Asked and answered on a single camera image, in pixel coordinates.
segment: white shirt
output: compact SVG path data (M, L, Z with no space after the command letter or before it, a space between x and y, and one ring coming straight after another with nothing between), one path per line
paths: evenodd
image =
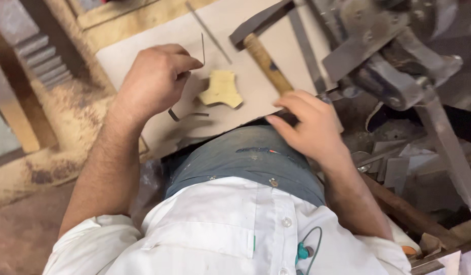
M306 274L297 245L316 226L309 274L410 274L394 242L354 236L327 207L237 177L180 190L147 214L144 234L126 216L87 219L57 241L44 274ZM319 236L304 246L315 251Z

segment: cardboard sheet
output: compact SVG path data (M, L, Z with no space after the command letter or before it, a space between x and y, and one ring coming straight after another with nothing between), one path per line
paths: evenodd
M98 51L96 57L99 63L118 90L137 53L144 48L178 43L191 56L203 61L201 33L204 33L206 64L193 71L182 99L172 108L181 121L175 122L166 111L151 118L142 131L154 157L166 156L200 139L221 134L278 110L272 106L278 98L275 88L249 53L246 50L238 51L229 41L229 35L242 22L275 3L277 0L219 0L196 11L229 55L232 65L228 64L192 14ZM299 5L298 11L328 88L333 88L321 65L321 60L329 53L325 36L305 5ZM293 87L316 94L287 16L273 24L259 38ZM230 70L235 73L237 90L244 99L238 108L232 109L224 104L207 107L196 98L198 93L208 88L211 70ZM187 116L193 112L208 113L209 116Z

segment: hammer head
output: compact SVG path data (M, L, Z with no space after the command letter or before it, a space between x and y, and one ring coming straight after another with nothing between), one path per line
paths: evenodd
M257 13L242 23L236 30L229 36L232 44L239 50L244 49L244 39L251 33L261 34L264 30L269 28L274 22L285 16L287 12L295 7L293 0L283 0L271 7Z

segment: wooden hammer handle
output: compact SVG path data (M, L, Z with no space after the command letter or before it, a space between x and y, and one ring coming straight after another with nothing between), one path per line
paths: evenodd
M288 91L293 91L292 85L273 62L269 53L254 33L247 35L244 39L244 47L249 51L257 65L263 70L273 86L275 86L279 95L282 96Z

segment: shirt button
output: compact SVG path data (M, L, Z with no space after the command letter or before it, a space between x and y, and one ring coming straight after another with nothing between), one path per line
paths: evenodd
M288 272L288 270L282 268L279 270L278 275L290 275L290 273Z
M292 221L290 218L284 218L281 220L281 224L284 226L284 227L290 227L292 226Z

